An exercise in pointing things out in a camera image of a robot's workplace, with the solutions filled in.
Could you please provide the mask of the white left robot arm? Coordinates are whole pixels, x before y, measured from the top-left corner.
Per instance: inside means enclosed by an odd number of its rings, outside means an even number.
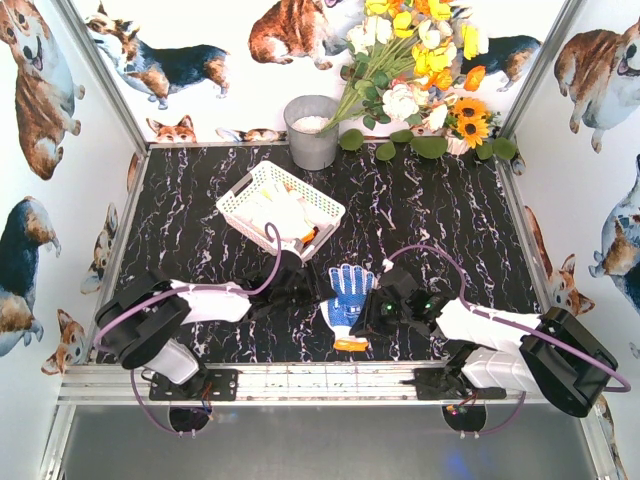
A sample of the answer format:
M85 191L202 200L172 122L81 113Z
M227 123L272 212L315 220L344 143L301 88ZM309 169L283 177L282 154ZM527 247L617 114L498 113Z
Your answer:
M186 283L150 270L100 308L95 346L124 369L149 369L193 398L209 383L209 370L175 339L180 327L257 321L334 297L316 267L288 249L261 269L222 284Z

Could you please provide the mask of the yellow dotted white glove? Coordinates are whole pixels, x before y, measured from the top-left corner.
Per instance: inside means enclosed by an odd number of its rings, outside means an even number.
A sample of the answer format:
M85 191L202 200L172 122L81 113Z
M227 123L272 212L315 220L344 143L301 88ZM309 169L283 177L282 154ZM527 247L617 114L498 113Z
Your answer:
M237 216L259 245L273 245L275 242L273 230L266 228L268 223L276 227L285 246L298 253L302 253L316 236L316 226L283 184L265 186L254 192Z

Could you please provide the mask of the blue dotted white glove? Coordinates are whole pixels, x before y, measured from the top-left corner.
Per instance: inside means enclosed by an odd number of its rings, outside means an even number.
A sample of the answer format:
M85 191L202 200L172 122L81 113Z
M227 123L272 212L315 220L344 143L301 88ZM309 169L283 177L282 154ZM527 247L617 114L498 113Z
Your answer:
M320 304L325 323L334 334L335 350L364 352L369 342L351 334L370 290L377 285L375 275L358 265L342 264L328 269L335 296Z

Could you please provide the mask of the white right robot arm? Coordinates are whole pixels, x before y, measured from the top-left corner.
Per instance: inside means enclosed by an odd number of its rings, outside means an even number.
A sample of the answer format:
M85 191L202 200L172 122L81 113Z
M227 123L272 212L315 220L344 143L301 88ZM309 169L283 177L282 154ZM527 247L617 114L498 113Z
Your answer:
M543 396L583 418L618 368L615 357L568 311L520 314L468 304L429 291L392 263L368 292L351 335L378 340L405 324L453 343L451 376L477 390Z

